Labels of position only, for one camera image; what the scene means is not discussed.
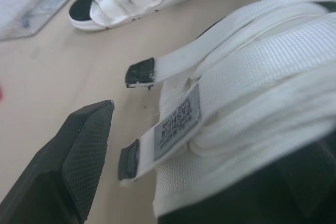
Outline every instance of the beige surface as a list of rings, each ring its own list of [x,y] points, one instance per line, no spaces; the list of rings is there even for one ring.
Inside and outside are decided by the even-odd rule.
[[[117,161],[121,147],[158,120],[160,87],[126,89],[124,74],[130,64],[186,45],[254,1],[191,0],[97,33],[71,27],[69,3],[37,36],[0,42],[0,200],[69,113],[113,99],[106,164],[86,223],[155,223],[155,174],[122,188]]]

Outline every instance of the black textured object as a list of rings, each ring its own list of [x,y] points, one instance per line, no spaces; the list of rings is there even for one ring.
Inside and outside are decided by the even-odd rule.
[[[150,58],[131,65],[125,76],[127,88],[132,88],[131,84],[154,82],[155,60]]]
[[[112,101],[70,114],[0,204],[1,224],[78,224],[89,214],[104,166]]]

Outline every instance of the white nylon strap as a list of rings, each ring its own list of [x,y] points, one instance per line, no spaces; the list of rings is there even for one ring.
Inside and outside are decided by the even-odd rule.
[[[205,34],[187,46],[168,55],[155,59],[154,80],[152,83],[135,83],[130,87],[150,86],[155,82],[162,82],[180,72],[183,72],[200,63],[212,51],[235,35],[247,25],[252,25],[258,17],[268,15],[277,8],[295,5],[304,2],[336,1],[336,0],[263,0],[231,13],[218,22]]]
[[[331,62],[336,62],[336,14],[327,14],[321,18],[308,22],[297,27],[274,36],[264,39],[254,44],[244,47],[240,51],[221,60],[218,64],[206,71],[194,85],[187,98],[178,105],[177,108],[187,108],[184,104],[191,103],[191,112],[183,115],[200,115],[195,117],[193,125],[187,132],[182,132],[182,136],[177,140],[174,135],[166,138],[167,144],[161,142],[161,135],[155,128],[162,127],[162,122],[148,130],[140,139],[140,153],[136,179],[146,172],[150,171],[158,163],[168,159],[181,146],[185,145],[193,136],[196,140],[191,144],[194,149],[211,149],[215,148],[217,154],[225,151],[226,147],[221,148],[223,139],[220,136],[225,130],[234,132],[232,123],[228,128],[222,125],[226,115],[238,110],[245,104],[251,103],[268,90],[275,88],[291,78],[312,71],[319,67],[325,66]],[[197,105],[191,101],[191,98],[199,95],[199,109]],[[178,115],[174,115],[178,110],[175,109],[167,116],[169,124],[180,126],[174,123]],[[216,114],[220,117],[216,120],[217,127],[214,129],[214,137],[200,136],[197,133],[201,127],[208,122]],[[240,124],[244,127],[244,120],[249,118],[236,118],[237,127]],[[164,153],[159,153],[155,145],[160,146],[164,143],[170,145],[169,148],[162,147]]]

